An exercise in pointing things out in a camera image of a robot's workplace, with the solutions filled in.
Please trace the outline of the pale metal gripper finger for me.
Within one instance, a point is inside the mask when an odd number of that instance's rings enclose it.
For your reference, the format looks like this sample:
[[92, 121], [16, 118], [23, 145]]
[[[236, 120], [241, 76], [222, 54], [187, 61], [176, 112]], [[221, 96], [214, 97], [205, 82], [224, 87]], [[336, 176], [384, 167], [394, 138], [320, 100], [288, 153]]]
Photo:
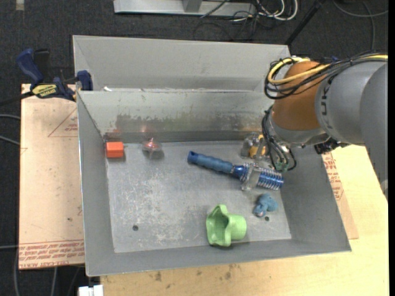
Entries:
[[246, 178], [259, 178], [263, 168], [256, 163], [246, 164]]
[[249, 179], [246, 179], [242, 185], [241, 185], [241, 190], [242, 191], [251, 191], [256, 188], [258, 183], [258, 180], [255, 178], [250, 177]]

